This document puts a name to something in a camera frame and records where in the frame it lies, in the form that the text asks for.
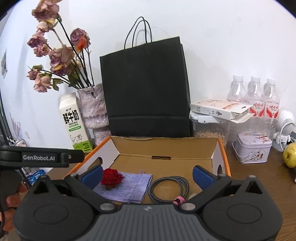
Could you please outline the person's left hand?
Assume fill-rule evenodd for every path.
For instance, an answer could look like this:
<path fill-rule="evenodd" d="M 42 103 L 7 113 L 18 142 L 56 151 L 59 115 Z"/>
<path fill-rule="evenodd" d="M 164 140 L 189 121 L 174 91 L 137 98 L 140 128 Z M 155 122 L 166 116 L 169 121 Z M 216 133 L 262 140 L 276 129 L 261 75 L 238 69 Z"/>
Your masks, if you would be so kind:
<path fill-rule="evenodd" d="M 15 208 L 20 205 L 22 201 L 22 194 L 26 192 L 27 187 L 21 183 L 18 186 L 16 193 L 6 198 L 6 205 L 9 209 L 4 212 L 4 215 L 1 214 L 1 224 L 4 223 L 3 231 L 10 232 L 14 229 L 13 216 L 16 211 Z"/>

